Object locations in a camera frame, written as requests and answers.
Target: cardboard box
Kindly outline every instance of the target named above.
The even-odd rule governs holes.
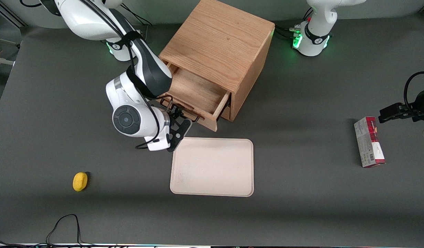
[[[377,127],[375,124],[376,118],[370,116],[354,124],[363,168],[385,164],[385,157],[377,139]]]

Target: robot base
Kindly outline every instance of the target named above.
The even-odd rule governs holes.
[[[304,21],[300,24],[295,25],[295,28],[304,30],[305,26],[308,24],[308,21]],[[330,39],[328,36],[327,39],[322,40],[320,44],[313,44],[311,39],[305,34],[305,32],[300,32],[295,39],[293,40],[292,47],[298,50],[301,54],[313,57],[319,55],[322,50],[327,47],[327,42]]]

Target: wooden box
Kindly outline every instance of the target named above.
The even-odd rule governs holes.
[[[185,115],[217,131],[233,121],[264,67],[275,24],[217,0],[201,0],[159,57]]]

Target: plastic tray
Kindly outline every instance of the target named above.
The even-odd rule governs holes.
[[[171,191],[186,195],[251,196],[252,142],[236,138],[184,138],[172,158]]]

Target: robotic arm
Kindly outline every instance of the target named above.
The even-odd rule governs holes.
[[[150,106],[169,91],[172,76],[167,66],[152,52],[141,35],[117,10],[121,0],[41,0],[51,13],[62,16],[76,35],[88,40],[107,40],[113,55],[131,61],[128,70],[106,85],[113,106],[114,127],[130,137],[144,137],[150,151],[173,151],[192,125],[184,119],[179,124],[180,110],[167,113]],[[134,66],[133,57],[138,58]]]
[[[404,104],[397,102],[382,110],[380,110],[379,122],[385,123],[387,121],[396,119],[407,119],[412,118],[413,122],[424,121],[424,91],[421,91],[415,101],[409,103],[407,100],[407,90],[412,79],[418,75],[422,75],[424,72],[417,72],[413,74],[406,82],[403,91]]]
[[[338,20],[334,8],[353,6],[366,0],[307,0],[314,14],[309,21],[305,20],[295,25],[296,34],[293,48],[306,56],[319,55],[327,47],[330,31]]]

